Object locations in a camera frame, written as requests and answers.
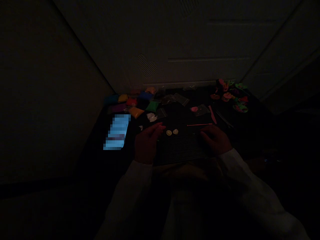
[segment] door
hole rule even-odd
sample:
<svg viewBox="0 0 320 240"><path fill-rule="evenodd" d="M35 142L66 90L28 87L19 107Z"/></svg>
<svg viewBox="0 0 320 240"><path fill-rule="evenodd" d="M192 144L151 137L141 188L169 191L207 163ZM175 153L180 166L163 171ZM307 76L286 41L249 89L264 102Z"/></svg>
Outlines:
<svg viewBox="0 0 320 240"><path fill-rule="evenodd" d="M116 92L240 81L299 3L54 0Z"/></svg>

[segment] clay tool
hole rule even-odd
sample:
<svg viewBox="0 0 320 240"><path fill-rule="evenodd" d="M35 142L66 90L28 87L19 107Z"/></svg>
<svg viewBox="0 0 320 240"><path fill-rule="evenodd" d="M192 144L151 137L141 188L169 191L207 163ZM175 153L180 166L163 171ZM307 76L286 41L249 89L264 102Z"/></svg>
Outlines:
<svg viewBox="0 0 320 240"><path fill-rule="evenodd" d="M191 125L187 125L187 127L190 127L190 126L202 126L202 125L213 125L213 123L206 123L206 124L191 124Z"/></svg>
<svg viewBox="0 0 320 240"><path fill-rule="evenodd" d="M212 118L213 122L214 122L215 124L217 124L217 120L216 120L216 118L215 118L214 115L213 115L213 111L212 111L212 108L211 108L210 105L209 105L209 109L210 109L210 112L211 112L211 118Z"/></svg>

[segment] door panel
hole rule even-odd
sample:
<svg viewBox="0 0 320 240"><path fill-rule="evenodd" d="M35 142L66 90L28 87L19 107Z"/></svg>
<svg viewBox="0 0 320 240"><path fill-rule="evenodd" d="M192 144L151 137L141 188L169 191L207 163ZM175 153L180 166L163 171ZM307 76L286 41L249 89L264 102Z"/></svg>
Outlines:
<svg viewBox="0 0 320 240"><path fill-rule="evenodd" d="M319 1L303 1L244 78L243 83L250 86L256 97L266 98L289 80L287 76L296 68L307 63L310 56L316 58L319 55L319 12Z"/></svg>
<svg viewBox="0 0 320 240"><path fill-rule="evenodd" d="M240 81L298 3L54 2L119 93L155 84Z"/></svg>

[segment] white sleeve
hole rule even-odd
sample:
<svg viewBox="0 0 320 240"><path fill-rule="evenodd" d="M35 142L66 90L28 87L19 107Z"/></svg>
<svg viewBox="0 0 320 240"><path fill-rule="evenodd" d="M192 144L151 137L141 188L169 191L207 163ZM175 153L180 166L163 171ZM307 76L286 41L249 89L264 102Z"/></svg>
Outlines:
<svg viewBox="0 0 320 240"><path fill-rule="evenodd" d="M132 161L119 180L95 239L129 239L137 206L151 183L152 165Z"/></svg>
<svg viewBox="0 0 320 240"><path fill-rule="evenodd" d="M309 239L301 222L286 212L275 192L232 149L218 156L229 187L246 210L277 239Z"/></svg>

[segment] hand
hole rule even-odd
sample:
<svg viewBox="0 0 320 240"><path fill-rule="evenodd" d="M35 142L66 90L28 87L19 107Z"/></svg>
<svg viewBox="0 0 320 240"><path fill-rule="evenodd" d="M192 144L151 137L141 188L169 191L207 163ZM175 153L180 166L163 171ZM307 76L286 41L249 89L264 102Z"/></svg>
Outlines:
<svg viewBox="0 0 320 240"><path fill-rule="evenodd" d="M232 149L228 136L215 125L207 126L200 130L200 135L218 156Z"/></svg>
<svg viewBox="0 0 320 240"><path fill-rule="evenodd" d="M157 139L165 128L165 126L162 126L162 122L157 123L146 128L136 136L135 161L144 164L153 164L153 159L156 156L157 151Z"/></svg>

